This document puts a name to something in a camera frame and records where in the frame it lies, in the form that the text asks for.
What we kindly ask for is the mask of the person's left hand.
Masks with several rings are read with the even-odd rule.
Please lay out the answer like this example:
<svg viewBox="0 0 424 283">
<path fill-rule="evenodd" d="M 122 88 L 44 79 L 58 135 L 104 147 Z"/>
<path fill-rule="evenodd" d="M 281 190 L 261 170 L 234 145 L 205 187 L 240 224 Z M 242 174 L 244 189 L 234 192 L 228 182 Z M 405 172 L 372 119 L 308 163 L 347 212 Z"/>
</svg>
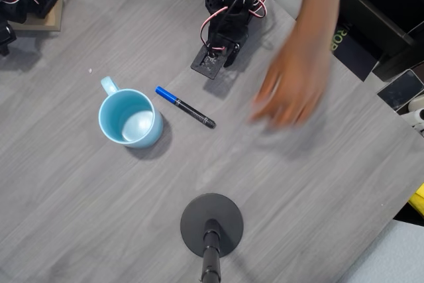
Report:
<svg viewBox="0 0 424 283">
<path fill-rule="evenodd" d="M 277 128 L 300 125 L 310 117 L 329 79 L 331 37 L 329 32 L 293 29 L 254 98 L 253 121 L 268 118 Z"/>
</svg>

